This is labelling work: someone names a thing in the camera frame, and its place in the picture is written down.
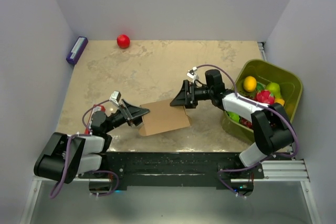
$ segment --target beige tabletop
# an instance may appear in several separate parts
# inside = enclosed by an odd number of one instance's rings
[[[74,68],[57,131],[84,132],[83,113],[114,90],[133,105],[172,99],[192,67],[214,64],[236,79],[251,59],[261,59],[255,41],[134,40],[123,50],[114,40],[90,40]],[[201,81],[207,69],[197,72]],[[225,76],[223,80],[226,87],[232,86]],[[115,111],[111,103],[105,108],[108,115]],[[122,125],[109,133],[109,151],[241,152],[248,147],[221,128],[223,112],[210,101],[199,102],[187,113],[191,127],[152,136],[140,136],[137,128]]]

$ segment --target green bin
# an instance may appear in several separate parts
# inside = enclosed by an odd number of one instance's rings
[[[285,111],[292,122],[303,89],[300,79],[295,74],[266,61],[250,60],[244,65],[236,80],[238,93],[244,96],[255,95],[247,93],[243,88],[243,82],[247,76],[255,77],[257,82],[265,86],[270,82],[276,82],[280,85],[281,96],[285,101]],[[233,121],[226,112],[223,114],[222,128],[227,133],[249,144],[254,142],[253,130]]]

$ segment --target yellow fruit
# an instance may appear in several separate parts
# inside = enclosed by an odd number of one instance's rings
[[[256,87],[257,87],[256,78],[254,78],[253,76],[246,77],[245,80],[244,80],[243,87],[247,92],[255,91]]]
[[[284,99],[281,99],[281,98],[275,98],[275,102],[280,103],[282,106],[285,105]]]

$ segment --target purple box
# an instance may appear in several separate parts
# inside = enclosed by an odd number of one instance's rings
[[[67,62],[72,65],[76,65],[88,42],[89,41],[86,37],[78,37],[76,43],[72,47],[71,52],[67,56]]]

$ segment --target red ball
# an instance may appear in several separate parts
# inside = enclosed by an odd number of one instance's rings
[[[128,48],[130,46],[130,43],[130,38],[125,34],[121,34],[117,37],[117,44],[120,48]]]

